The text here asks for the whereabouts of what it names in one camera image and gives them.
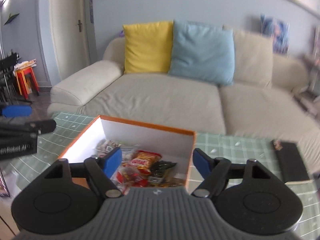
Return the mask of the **dark green snack packet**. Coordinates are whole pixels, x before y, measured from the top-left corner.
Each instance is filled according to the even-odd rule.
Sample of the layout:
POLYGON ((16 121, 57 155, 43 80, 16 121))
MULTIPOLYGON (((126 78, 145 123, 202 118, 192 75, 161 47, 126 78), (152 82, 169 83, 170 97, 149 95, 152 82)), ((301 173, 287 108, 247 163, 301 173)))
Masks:
POLYGON ((163 160, 154 163, 150 168, 148 184, 151 186, 158 186, 161 183, 166 182, 176 165, 177 163, 163 160))

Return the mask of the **orange cardboard box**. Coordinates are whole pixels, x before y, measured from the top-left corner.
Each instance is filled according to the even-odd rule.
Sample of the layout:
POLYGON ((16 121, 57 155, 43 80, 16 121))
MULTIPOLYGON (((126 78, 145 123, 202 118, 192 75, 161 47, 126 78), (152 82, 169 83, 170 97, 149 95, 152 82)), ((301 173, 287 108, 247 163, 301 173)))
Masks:
POLYGON ((140 150, 159 153, 164 160, 176 162, 175 177, 183 179, 185 187, 189 186, 191 156, 196 141, 194 131, 99 115, 59 158, 80 163, 93 155, 97 144, 104 139, 137 145, 140 150))

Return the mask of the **red dried fruit packet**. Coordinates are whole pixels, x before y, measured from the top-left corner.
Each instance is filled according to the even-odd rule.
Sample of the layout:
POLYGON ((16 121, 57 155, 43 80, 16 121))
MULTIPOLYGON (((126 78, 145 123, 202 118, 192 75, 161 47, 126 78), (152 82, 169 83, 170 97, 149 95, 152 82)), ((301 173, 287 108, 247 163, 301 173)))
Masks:
POLYGON ((118 190, 126 195, 131 187, 147 187, 148 180, 132 166, 120 166, 111 177, 118 190))

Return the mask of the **white door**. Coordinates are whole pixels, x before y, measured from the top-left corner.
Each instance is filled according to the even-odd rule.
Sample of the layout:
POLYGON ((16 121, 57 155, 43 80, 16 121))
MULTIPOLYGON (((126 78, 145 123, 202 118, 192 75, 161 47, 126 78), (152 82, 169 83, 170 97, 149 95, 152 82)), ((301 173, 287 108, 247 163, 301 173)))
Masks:
POLYGON ((53 48, 60 79, 89 65, 84 0, 49 0, 53 48))

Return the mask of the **mixed nuts snack packet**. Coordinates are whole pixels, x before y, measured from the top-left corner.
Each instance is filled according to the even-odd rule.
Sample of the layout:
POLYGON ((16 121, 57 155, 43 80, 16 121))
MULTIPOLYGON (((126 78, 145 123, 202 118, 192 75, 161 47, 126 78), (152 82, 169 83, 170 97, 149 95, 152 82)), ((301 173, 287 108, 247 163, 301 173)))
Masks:
POLYGON ((97 144, 95 148, 96 155, 98 156, 106 155, 107 153, 110 153, 112 150, 114 150, 116 147, 119 147, 121 149, 122 161, 131 160, 138 151, 137 145, 127 145, 120 141, 106 139, 106 140, 100 141, 97 144))

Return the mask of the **yellow cushion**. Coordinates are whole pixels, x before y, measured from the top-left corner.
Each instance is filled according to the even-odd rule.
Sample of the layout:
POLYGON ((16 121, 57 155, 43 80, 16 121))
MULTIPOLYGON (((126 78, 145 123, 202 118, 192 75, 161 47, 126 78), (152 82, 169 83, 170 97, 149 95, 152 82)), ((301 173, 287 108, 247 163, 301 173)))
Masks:
POLYGON ((171 64, 173 22, 123 25, 124 73, 167 73, 171 64))

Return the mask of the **black notebook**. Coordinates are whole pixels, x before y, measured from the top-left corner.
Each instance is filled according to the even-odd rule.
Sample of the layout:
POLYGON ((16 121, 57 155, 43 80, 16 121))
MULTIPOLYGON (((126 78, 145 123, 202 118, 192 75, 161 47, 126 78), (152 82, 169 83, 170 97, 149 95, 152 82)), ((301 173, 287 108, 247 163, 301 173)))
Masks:
POLYGON ((274 148, 284 183, 300 184, 310 181, 310 176, 295 143, 272 140, 271 144, 274 148))

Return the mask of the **orange chips bag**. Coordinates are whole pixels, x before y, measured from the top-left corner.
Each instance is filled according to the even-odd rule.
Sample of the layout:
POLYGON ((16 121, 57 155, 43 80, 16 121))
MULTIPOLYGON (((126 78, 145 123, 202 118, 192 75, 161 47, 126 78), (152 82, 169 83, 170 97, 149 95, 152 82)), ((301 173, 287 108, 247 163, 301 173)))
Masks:
POLYGON ((162 156, 158 153, 138 151, 133 159, 129 161, 129 165, 135 167, 142 175, 149 176, 152 165, 160 161, 161 158, 162 156))

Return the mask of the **patterned blue cushion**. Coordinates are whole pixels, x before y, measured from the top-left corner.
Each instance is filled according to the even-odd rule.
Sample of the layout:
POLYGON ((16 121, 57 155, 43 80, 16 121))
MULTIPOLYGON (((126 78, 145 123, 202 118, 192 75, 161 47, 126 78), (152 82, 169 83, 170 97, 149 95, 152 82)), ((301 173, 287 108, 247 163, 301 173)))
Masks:
POLYGON ((260 16, 261 33, 272 38, 273 52, 287 54, 289 51, 290 25, 274 17, 260 16))

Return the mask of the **orange red stool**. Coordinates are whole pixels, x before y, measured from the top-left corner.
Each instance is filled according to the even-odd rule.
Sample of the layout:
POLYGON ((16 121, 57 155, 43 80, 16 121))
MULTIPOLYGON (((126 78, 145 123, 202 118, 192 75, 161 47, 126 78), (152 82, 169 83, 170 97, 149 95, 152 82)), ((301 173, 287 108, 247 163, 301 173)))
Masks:
POLYGON ((25 100, 29 99, 29 94, 35 93, 39 96, 39 86, 32 66, 24 67, 16 70, 16 80, 21 96, 25 100))

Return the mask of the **beige back cushion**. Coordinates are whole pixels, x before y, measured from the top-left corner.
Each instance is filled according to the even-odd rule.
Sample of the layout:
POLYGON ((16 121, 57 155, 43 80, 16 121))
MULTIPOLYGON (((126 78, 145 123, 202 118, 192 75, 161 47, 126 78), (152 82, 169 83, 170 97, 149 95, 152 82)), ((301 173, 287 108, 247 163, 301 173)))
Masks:
POLYGON ((270 87, 273 72, 273 42, 271 38, 226 25, 223 26, 223 30, 233 32, 234 80, 258 87, 270 87))

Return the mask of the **black dining chair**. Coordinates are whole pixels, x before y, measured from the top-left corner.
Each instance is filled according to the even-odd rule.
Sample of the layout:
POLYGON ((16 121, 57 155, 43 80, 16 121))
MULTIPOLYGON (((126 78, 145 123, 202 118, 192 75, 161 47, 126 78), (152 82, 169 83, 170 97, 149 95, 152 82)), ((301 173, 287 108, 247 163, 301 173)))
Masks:
POLYGON ((15 88, 13 83, 16 64, 17 53, 13 53, 1 60, 1 86, 6 88, 11 103, 13 103, 13 100, 9 87, 15 88))

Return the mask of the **beige sofa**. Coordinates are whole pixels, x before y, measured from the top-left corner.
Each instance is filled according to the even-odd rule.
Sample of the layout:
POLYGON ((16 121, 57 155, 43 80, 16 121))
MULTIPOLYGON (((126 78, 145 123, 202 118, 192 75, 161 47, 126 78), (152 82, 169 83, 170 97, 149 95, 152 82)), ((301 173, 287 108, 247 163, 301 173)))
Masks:
POLYGON ((319 124, 295 102, 306 84, 299 60, 275 54, 270 83, 235 80, 216 87, 167 74, 125 74, 125 40, 115 38, 103 59, 55 85, 48 114, 70 112, 295 142, 312 172, 319 169, 319 124))

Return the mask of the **light blue cushion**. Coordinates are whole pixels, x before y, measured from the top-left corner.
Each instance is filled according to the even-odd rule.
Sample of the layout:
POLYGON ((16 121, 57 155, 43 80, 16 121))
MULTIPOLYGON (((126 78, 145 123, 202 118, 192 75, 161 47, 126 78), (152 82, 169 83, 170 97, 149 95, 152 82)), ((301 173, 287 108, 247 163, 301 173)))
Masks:
POLYGON ((169 75, 229 86, 234 72, 232 30, 174 20, 169 75))

